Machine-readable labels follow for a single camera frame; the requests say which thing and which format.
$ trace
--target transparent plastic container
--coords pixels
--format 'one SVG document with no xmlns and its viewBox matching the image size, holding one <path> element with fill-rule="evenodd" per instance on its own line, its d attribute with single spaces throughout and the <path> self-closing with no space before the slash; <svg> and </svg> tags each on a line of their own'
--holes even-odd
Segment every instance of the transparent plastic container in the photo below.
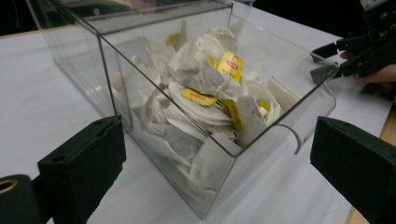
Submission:
<svg viewBox="0 0 396 224">
<path fill-rule="evenodd" d="M 30 8 L 58 66 L 104 117 L 122 116 L 126 134 L 201 218 L 241 155 L 254 151 L 264 160 L 285 143 L 290 153 L 297 152 L 317 117 L 335 107 L 327 79 L 336 67 L 313 83 L 310 72 L 324 63 L 235 16 L 232 2 L 40 0 L 31 1 Z M 221 63 L 219 56 L 207 53 L 213 46 L 202 45 L 203 39 L 213 44 L 213 36 L 243 59 L 241 82 L 219 75 L 214 66 Z M 193 56 L 184 47 L 188 44 Z M 218 91 L 211 89 L 213 83 Z M 186 86 L 211 92 L 218 102 L 195 104 L 179 94 Z M 270 106 L 262 96 L 268 90 L 276 97 L 288 92 L 289 98 L 276 98 Z M 272 122 L 266 122 L 270 118 L 264 119 L 261 107 L 275 111 Z M 227 116 L 225 108 L 237 113 Z M 235 173 L 252 167 L 238 165 Z"/>
</svg>

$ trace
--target table surface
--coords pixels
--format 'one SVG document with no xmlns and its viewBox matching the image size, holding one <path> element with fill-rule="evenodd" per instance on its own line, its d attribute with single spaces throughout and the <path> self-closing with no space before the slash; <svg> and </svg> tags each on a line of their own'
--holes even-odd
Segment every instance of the table surface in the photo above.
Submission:
<svg viewBox="0 0 396 224">
<path fill-rule="evenodd" d="M 246 8 L 238 7 L 242 13 Z M 308 50 L 339 37 L 249 9 L 247 19 Z M 0 38 L 0 176 L 39 172 L 36 163 L 101 115 L 55 65 L 40 32 Z M 329 117 L 379 136 L 392 100 L 342 77 L 330 83 Z M 310 164 L 312 137 L 298 155 L 278 151 L 206 219 L 196 216 L 131 138 L 127 161 L 89 223 L 344 224 L 350 203 Z"/>
</svg>

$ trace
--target tea bag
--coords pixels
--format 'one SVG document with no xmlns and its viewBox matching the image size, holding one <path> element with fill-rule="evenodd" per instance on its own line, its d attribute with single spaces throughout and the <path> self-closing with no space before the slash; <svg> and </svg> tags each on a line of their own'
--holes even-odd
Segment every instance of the tea bag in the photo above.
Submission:
<svg viewBox="0 0 396 224">
<path fill-rule="evenodd" d="M 146 110 L 145 115 L 146 115 L 145 121 L 147 121 L 148 123 L 165 124 L 166 117 L 167 117 L 167 111 L 161 105 L 158 98 L 155 95 L 152 95 L 148 101 L 148 108 Z"/>
<path fill-rule="evenodd" d="M 175 51 L 178 51 L 188 39 L 187 22 L 185 20 L 181 22 L 179 30 L 179 32 L 169 35 L 165 41 L 165 45 L 173 47 Z"/>
<path fill-rule="evenodd" d="M 279 102 L 272 94 L 272 92 L 260 83 L 248 82 L 242 84 L 241 88 L 239 89 L 239 95 L 252 96 L 256 100 L 257 104 L 263 102 L 267 103 L 268 105 L 270 105 L 271 103 L 273 103 L 274 106 L 279 105 Z"/>
<path fill-rule="evenodd" d="M 138 56 L 134 56 L 132 61 L 147 78 L 154 84 L 160 85 L 161 76 L 155 69 L 146 67 Z M 123 81 L 125 88 L 121 88 L 119 93 L 127 96 L 131 109 L 145 105 L 156 90 L 156 87 L 135 69 L 132 69 Z"/>
<path fill-rule="evenodd" d="M 171 124 L 162 125 L 163 133 L 158 134 L 181 158 L 192 161 L 203 141 L 195 136 L 182 132 Z"/>
<path fill-rule="evenodd" d="M 175 105 L 170 105 L 167 108 L 168 111 L 168 121 L 171 124 L 177 126 L 182 132 L 188 133 L 191 136 L 197 137 L 201 140 L 206 140 L 207 136 L 202 132 L 200 128 L 197 127 L 199 125 L 202 129 L 207 131 L 208 133 L 222 133 L 230 140 L 234 140 L 236 138 L 235 131 L 229 122 L 220 124 L 220 125 L 210 125 L 206 122 L 202 122 L 200 120 L 190 120 L 183 114 Z"/>
<path fill-rule="evenodd" d="M 198 203 L 205 203 L 207 200 L 215 198 L 216 192 L 213 189 L 201 189 L 195 180 L 191 179 L 189 166 L 176 162 L 174 162 L 174 165 L 181 176 L 175 176 L 172 181 L 182 188 L 183 193 L 189 195 Z"/>
<path fill-rule="evenodd" d="M 285 86 L 275 77 L 268 79 L 267 88 L 275 96 L 283 111 L 288 111 L 300 100 L 300 96 L 295 91 Z"/>
<path fill-rule="evenodd" d="M 236 38 L 233 31 L 228 27 L 212 28 L 208 32 L 209 35 L 215 37 L 225 51 L 236 51 Z"/>
<path fill-rule="evenodd" d="M 169 78 L 172 77 L 168 70 L 168 64 L 176 54 L 175 49 L 154 39 L 146 45 L 146 50 L 153 67 L 160 73 L 163 84 L 167 85 Z"/>
<path fill-rule="evenodd" d="M 191 162 L 177 155 L 176 152 L 171 148 L 169 143 L 163 138 L 156 136 L 155 134 L 139 130 L 133 130 L 133 134 L 138 142 L 144 143 L 147 149 L 152 150 L 158 155 L 165 158 L 169 158 L 171 160 L 191 166 Z"/>
<path fill-rule="evenodd" d="M 221 31 L 218 29 L 212 33 L 225 41 L 223 45 L 227 49 L 234 49 L 231 31 Z M 200 93 L 218 98 L 235 98 L 239 83 L 221 74 L 208 62 L 208 57 L 221 59 L 225 52 L 223 45 L 213 35 L 202 35 L 179 49 L 168 64 L 169 72 L 177 82 Z"/>
<path fill-rule="evenodd" d="M 242 148 L 230 141 L 221 133 L 213 133 L 216 139 L 232 155 L 237 155 Z M 193 189 L 204 189 L 217 191 L 227 176 L 234 158 L 228 155 L 223 148 L 216 144 L 211 138 L 207 138 L 192 161 L 190 169 Z"/>
<path fill-rule="evenodd" d="M 239 138 L 236 141 L 239 146 L 245 147 L 268 128 L 268 123 L 260 113 L 257 101 L 253 96 L 241 95 L 235 104 L 242 124 L 242 129 L 237 130 Z"/>
<path fill-rule="evenodd" d="M 184 98 L 180 93 L 184 87 L 176 82 L 169 82 L 169 91 L 174 101 L 180 105 L 195 120 L 214 126 L 231 125 L 228 118 L 220 109 L 212 106 L 201 106 Z"/>
<path fill-rule="evenodd" d="M 262 84 L 262 81 L 260 80 L 260 75 L 256 71 L 251 71 L 248 73 L 244 73 L 244 75 L 242 76 L 241 84 L 245 83 Z"/>
</svg>

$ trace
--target robotic arm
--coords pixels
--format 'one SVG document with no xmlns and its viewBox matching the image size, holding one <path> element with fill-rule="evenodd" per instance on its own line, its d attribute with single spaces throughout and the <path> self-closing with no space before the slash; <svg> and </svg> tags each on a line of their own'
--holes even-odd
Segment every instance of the robotic arm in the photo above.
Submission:
<svg viewBox="0 0 396 224">
<path fill-rule="evenodd" d="M 353 74 L 366 77 L 396 63 L 396 0 L 361 0 L 361 5 L 367 27 L 311 52 L 314 62 L 336 55 L 338 51 L 354 52 L 353 57 L 340 64 L 334 78 Z"/>
</svg>

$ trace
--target yellow tag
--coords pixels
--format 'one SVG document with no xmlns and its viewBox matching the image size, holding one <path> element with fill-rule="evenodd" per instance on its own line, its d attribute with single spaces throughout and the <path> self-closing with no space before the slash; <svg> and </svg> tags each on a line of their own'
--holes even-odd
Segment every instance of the yellow tag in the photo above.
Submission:
<svg viewBox="0 0 396 224">
<path fill-rule="evenodd" d="M 242 131 L 244 129 L 242 125 L 242 121 L 239 118 L 238 109 L 236 108 L 236 104 L 232 99 L 221 99 L 220 100 L 223 105 L 224 114 L 226 114 L 233 121 L 233 127 L 236 130 Z"/>
<path fill-rule="evenodd" d="M 185 98 L 197 103 L 198 105 L 210 106 L 213 105 L 218 99 L 212 95 L 203 95 L 198 91 L 187 88 L 180 93 Z"/>
<path fill-rule="evenodd" d="M 227 51 L 223 54 L 219 62 L 218 71 L 222 74 L 228 74 L 235 79 L 235 81 L 240 82 L 244 67 L 245 63 L 242 58 L 239 58 L 232 52 Z"/>
<path fill-rule="evenodd" d="M 257 103 L 257 105 L 260 106 L 260 107 L 262 107 L 262 108 L 264 108 L 266 111 L 270 111 L 270 109 L 271 109 L 271 106 L 268 105 L 268 103 L 265 102 L 265 101 L 259 101 L 259 102 Z"/>
<path fill-rule="evenodd" d="M 165 45 L 174 47 L 179 39 L 180 39 L 180 33 L 175 33 L 175 34 L 169 35 L 166 38 Z"/>
</svg>

